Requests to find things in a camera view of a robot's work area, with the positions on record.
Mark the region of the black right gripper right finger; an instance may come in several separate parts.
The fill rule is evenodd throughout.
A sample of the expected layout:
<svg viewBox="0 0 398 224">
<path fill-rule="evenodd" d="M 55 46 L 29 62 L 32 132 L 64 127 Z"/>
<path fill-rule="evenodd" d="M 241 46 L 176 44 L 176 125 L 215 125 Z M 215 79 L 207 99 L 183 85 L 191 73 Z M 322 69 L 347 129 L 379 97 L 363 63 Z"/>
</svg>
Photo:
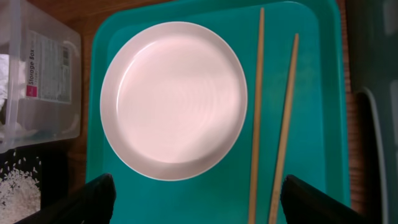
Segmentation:
<svg viewBox="0 0 398 224">
<path fill-rule="evenodd" d="M 280 202 L 288 224 L 367 222 L 351 208 L 291 174 L 283 181 Z"/>
</svg>

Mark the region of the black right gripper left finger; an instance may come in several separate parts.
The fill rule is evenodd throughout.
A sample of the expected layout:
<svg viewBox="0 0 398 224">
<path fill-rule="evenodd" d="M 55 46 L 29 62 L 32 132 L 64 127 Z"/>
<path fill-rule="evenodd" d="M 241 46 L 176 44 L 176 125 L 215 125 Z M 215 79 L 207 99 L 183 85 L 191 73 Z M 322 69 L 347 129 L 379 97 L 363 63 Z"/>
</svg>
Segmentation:
<svg viewBox="0 0 398 224">
<path fill-rule="evenodd" d="M 72 195 L 42 209 L 17 224 L 109 224 L 116 188 L 111 174 L 102 174 Z"/>
</svg>

